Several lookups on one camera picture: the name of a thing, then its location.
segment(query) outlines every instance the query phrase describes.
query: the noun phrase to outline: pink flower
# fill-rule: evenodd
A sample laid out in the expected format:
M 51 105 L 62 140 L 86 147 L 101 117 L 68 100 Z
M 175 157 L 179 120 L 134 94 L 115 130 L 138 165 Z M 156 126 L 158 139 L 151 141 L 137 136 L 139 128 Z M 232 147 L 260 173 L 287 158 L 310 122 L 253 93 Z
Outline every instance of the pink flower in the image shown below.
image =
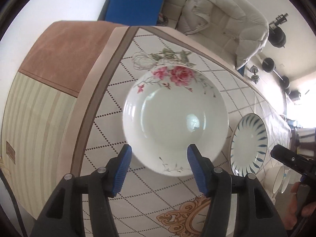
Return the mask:
M 140 93 L 140 92 L 144 91 L 144 90 L 143 90 L 144 86 L 145 86 L 145 85 L 138 86 L 138 91 L 137 91 L 137 93 Z
M 153 71 L 154 78 L 159 78 L 160 80 L 163 80 L 164 77 L 167 75 L 168 75 L 167 67 L 161 67 L 157 69 L 156 71 Z
M 170 74 L 170 80 L 174 82 L 176 86 L 188 86 L 194 75 L 193 70 L 182 66 L 175 66 L 174 69 L 170 71 Z

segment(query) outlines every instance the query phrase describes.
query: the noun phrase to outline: dumbbell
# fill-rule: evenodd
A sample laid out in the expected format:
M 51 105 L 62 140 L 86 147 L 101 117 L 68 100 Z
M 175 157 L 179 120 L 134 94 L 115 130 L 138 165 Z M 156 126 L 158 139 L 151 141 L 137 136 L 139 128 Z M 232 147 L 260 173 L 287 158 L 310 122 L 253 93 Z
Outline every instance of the dumbbell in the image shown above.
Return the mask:
M 274 71 L 274 73 L 280 78 L 280 85 L 283 88 L 283 90 L 286 92 L 287 95 L 290 94 L 290 80 L 286 76 L 280 76 L 276 71 L 275 71 L 275 64 L 274 60 L 271 58 L 265 58 L 262 62 L 262 68 L 265 72 L 271 73 Z

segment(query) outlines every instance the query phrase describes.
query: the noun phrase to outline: striped fabric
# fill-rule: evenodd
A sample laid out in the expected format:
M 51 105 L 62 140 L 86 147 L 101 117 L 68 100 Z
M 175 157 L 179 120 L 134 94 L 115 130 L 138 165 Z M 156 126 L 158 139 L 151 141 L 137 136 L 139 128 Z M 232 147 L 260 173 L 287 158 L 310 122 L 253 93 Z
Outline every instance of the striped fabric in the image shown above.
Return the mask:
M 1 156 L 17 201 L 34 218 L 56 186 L 59 149 L 75 102 L 75 97 L 19 72 L 13 81 L 4 111 Z

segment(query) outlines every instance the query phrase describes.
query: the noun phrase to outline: hand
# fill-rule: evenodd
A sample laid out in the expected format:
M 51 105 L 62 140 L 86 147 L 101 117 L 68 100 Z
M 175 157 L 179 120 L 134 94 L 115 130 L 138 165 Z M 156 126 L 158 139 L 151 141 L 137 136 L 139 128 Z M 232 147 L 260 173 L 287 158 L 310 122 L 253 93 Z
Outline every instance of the hand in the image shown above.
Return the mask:
M 297 193 L 299 186 L 300 186 L 300 182 L 296 182 L 292 186 L 291 192 Z M 316 208 L 316 202 L 309 203 L 302 209 L 302 216 L 309 217 L 314 212 L 315 208 Z M 295 216 L 296 210 L 297 210 L 297 199 L 296 199 L 296 195 L 293 195 L 291 202 L 287 207 L 287 214 L 282 219 L 282 222 L 286 230 L 292 230 L 293 227 L 296 225 L 297 223 L 297 218 Z

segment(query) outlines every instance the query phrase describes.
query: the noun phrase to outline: blue and white plate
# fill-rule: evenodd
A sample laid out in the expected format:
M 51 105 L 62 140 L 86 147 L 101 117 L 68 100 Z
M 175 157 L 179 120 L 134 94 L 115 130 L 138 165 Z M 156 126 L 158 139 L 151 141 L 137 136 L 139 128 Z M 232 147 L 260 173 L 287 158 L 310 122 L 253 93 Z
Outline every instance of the blue and white plate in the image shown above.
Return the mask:
M 230 146 L 230 166 L 234 175 L 256 174 L 267 153 L 268 136 L 262 119 L 247 114 L 238 123 Z

